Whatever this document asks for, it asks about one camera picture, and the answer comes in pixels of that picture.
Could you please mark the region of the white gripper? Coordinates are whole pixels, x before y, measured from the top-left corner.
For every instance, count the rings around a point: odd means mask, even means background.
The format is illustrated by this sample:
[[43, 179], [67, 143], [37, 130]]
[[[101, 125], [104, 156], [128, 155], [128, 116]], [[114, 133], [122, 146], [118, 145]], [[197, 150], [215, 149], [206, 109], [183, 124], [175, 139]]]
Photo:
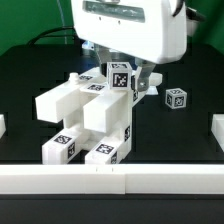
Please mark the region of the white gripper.
[[108, 48], [140, 58], [133, 90], [146, 91], [155, 64], [177, 61], [186, 51], [185, 0], [71, 0], [71, 8], [78, 37], [98, 44], [102, 74], [112, 61]]

